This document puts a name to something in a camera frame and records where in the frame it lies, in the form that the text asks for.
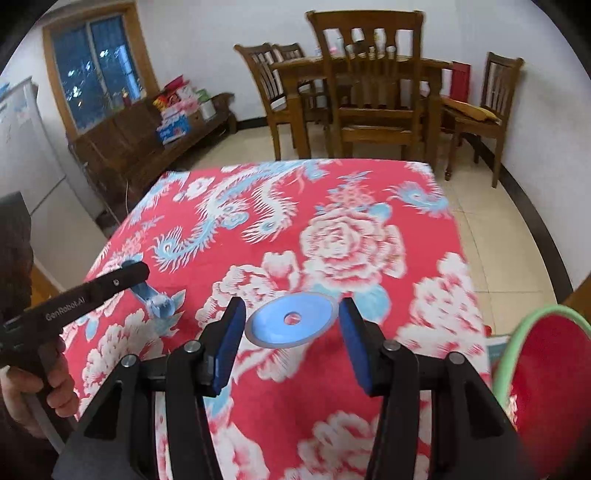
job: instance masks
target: yellow cloth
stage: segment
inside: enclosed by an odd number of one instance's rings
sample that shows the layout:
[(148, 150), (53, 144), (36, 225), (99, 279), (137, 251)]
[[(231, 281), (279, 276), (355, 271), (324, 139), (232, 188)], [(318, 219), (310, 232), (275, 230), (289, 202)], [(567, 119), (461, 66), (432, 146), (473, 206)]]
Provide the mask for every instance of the yellow cloth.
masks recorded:
[(443, 104), (458, 110), (466, 116), (476, 120), (477, 122), (483, 122), (485, 120), (493, 120), (498, 123), (499, 118), (492, 112), (489, 112), (486, 108), (480, 106), (470, 105), (469, 103), (458, 102), (450, 98), (443, 98)]

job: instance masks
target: tablecloth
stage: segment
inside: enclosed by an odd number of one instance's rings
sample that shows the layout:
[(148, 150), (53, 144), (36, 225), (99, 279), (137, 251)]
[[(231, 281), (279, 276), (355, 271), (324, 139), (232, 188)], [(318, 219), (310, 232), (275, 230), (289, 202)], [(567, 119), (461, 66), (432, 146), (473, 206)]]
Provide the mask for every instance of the tablecloth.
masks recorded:
[[(64, 331), (83, 412), (128, 353), (171, 352), (218, 320), (232, 296), (248, 314), (279, 296), (352, 296), (416, 353), (463, 352), (486, 379), (488, 359), (456, 224), (426, 164), (297, 160), (168, 172), (97, 257), (87, 278), (136, 259), (175, 313), (150, 318), (130, 291)], [(290, 349), (243, 338), (230, 382), (206, 399), (226, 480), (361, 479), (380, 398), (357, 385), (338, 325)], [(157, 397), (161, 478), (172, 478), (164, 401)], [(430, 397), (421, 393), (416, 478), (426, 478)]]

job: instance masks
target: window frame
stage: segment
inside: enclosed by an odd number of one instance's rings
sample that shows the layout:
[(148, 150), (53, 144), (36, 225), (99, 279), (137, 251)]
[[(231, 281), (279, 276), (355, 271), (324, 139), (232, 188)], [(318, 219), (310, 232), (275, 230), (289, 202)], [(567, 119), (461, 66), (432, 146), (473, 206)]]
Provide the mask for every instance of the window frame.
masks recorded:
[(74, 141), (89, 129), (81, 131), (76, 126), (76, 122), (70, 111), (70, 106), (68, 105), (66, 94), (61, 84), (51, 36), (54, 33), (58, 33), (77, 25), (117, 15), (121, 15), (123, 19), (125, 35), (129, 45), (129, 55), (134, 62), (142, 86), (145, 88), (148, 96), (155, 96), (160, 91), (156, 76), (154, 75), (154, 70), (152, 69), (150, 57), (148, 56), (148, 50), (145, 45), (135, 3), (113, 4), (94, 8), (69, 17), (60, 18), (59, 20), (55, 20), (52, 23), (45, 25), (43, 27), (43, 50), (47, 66), (47, 76), (49, 77), (51, 91), (53, 92), (61, 119), (64, 122), (66, 136), (69, 141)]

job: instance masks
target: refrigerator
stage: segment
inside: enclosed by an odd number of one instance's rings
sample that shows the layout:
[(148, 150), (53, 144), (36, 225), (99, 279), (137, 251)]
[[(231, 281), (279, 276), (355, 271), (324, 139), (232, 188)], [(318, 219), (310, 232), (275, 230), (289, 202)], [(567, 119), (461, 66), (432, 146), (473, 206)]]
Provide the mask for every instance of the refrigerator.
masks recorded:
[(0, 96), (0, 196), (20, 191), (35, 264), (59, 290), (82, 282), (106, 244), (57, 161), (27, 78)]

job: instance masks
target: metal screw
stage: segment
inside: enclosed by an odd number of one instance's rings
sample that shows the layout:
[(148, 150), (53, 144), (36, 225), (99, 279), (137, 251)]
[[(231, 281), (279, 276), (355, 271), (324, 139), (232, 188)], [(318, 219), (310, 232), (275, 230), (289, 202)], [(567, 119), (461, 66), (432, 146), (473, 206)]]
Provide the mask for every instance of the metal screw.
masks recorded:
[(125, 355), (121, 359), (121, 365), (123, 365), (124, 367), (131, 367), (131, 366), (135, 365), (137, 360), (138, 360), (138, 358), (135, 355), (132, 355), (132, 354)]
[(384, 340), (384, 348), (388, 352), (396, 352), (400, 350), (400, 347), (400, 343), (398, 343), (396, 340)]
[(452, 352), (449, 354), (449, 361), (455, 365), (461, 365), (465, 359), (461, 353)]
[(189, 340), (187, 343), (184, 344), (183, 349), (187, 353), (194, 353), (201, 348), (201, 343), (197, 340)]

